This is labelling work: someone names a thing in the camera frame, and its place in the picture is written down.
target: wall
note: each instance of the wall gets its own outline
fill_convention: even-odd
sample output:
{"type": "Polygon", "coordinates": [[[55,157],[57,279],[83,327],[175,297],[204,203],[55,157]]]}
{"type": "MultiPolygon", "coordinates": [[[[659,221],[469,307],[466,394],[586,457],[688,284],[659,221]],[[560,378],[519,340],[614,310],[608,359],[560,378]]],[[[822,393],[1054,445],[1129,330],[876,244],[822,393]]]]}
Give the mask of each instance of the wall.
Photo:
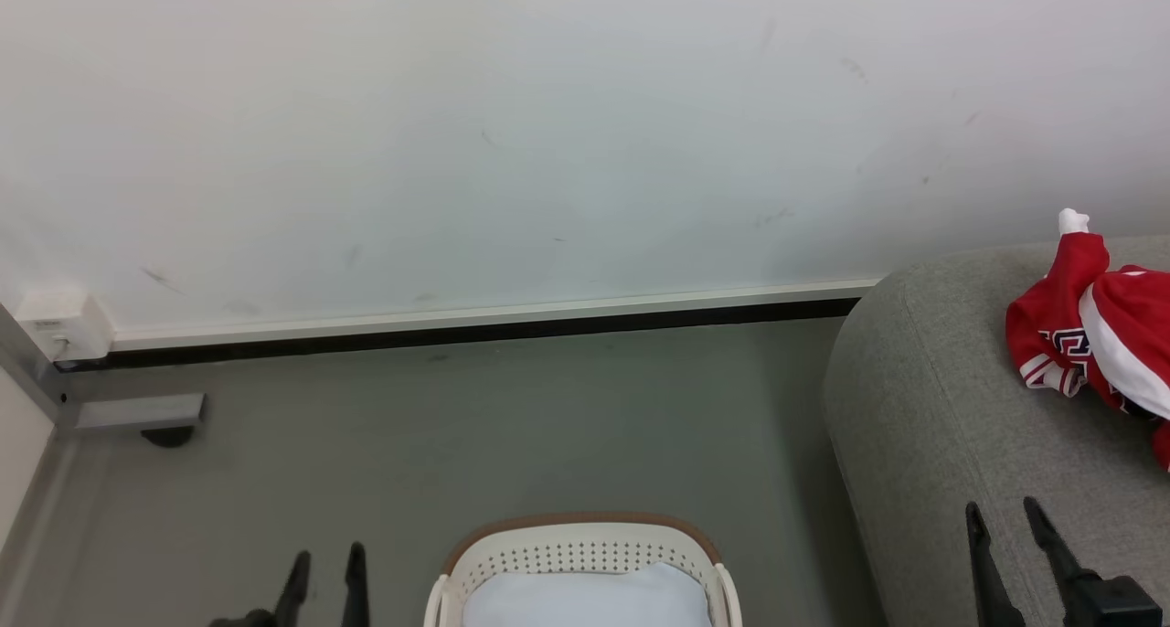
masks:
{"type": "Polygon", "coordinates": [[[0,370],[0,549],[51,433],[53,422],[0,370]]]}
{"type": "Polygon", "coordinates": [[[868,278],[1170,218],[1164,0],[0,0],[0,301],[121,332],[868,278]]]}

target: gray floor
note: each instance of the gray floor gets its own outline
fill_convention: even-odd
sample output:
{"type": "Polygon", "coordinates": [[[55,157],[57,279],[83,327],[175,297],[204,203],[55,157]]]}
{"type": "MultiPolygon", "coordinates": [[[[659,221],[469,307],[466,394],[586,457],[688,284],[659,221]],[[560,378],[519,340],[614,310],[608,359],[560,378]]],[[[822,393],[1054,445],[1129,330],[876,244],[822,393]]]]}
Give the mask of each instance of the gray floor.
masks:
{"type": "Polygon", "coordinates": [[[452,544],[507,517],[645,510],[724,556],[745,623],[881,625],[819,412],[839,319],[330,353],[80,378],[207,391],[187,447],[84,440],[21,626],[202,626],[314,554],[338,622],[351,540],[376,625],[418,626],[452,544]]]}

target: laundry basket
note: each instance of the laundry basket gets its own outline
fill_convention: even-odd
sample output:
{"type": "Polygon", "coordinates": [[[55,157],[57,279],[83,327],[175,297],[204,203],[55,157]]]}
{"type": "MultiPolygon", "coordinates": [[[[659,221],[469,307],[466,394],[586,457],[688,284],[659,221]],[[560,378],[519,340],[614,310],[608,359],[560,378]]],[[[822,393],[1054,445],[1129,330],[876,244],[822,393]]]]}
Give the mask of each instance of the laundry basket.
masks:
{"type": "Polygon", "coordinates": [[[739,597],[715,545],[681,519],[645,512],[543,515],[479,529],[431,588],[424,627],[461,627],[467,598],[501,572],[624,574],[659,561],[703,586],[713,627],[742,627],[739,597]]]}

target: white wall socket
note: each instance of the white wall socket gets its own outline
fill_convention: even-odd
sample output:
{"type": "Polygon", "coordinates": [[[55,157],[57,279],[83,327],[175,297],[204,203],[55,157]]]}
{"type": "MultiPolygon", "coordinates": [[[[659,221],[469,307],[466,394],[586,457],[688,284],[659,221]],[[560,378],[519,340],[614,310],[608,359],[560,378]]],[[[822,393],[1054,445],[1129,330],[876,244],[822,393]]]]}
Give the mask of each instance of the white wall socket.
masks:
{"type": "Polygon", "coordinates": [[[110,319],[89,294],[26,295],[15,318],[54,361],[104,358],[113,343],[110,319]]]}

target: gray sofa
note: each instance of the gray sofa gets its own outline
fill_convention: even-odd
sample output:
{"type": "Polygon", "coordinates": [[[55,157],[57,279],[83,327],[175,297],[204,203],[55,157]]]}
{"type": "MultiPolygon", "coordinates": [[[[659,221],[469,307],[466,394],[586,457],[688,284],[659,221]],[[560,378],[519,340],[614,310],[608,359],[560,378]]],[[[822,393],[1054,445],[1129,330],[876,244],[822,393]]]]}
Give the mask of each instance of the gray sofa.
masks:
{"type": "MultiPolygon", "coordinates": [[[[1107,244],[1115,266],[1170,269],[1170,236],[1107,244]]],[[[1025,388],[1007,353],[1005,310],[1054,252],[982,249],[904,269],[858,303],[837,339],[826,421],[893,627],[977,623],[970,499],[1027,623],[1060,625],[1027,495],[1082,565],[1136,578],[1170,611],[1170,474],[1150,453],[1152,427],[1088,387],[1074,399],[1025,388]]]]}

